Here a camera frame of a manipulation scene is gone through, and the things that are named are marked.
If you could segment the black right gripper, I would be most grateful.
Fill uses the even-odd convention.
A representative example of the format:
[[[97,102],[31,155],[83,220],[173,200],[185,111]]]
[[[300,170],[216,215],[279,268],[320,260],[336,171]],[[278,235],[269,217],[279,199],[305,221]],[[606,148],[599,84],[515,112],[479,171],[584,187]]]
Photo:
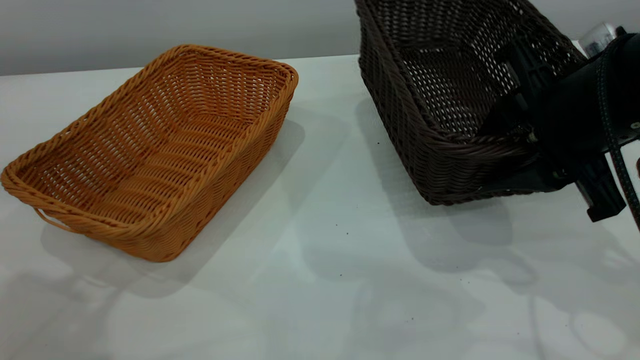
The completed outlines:
[[[519,88],[500,96],[480,137],[526,137],[537,158],[482,185],[480,193],[549,193],[573,183],[597,223],[627,205],[627,37],[617,35],[587,63],[555,80],[526,35],[510,44],[506,63]]]

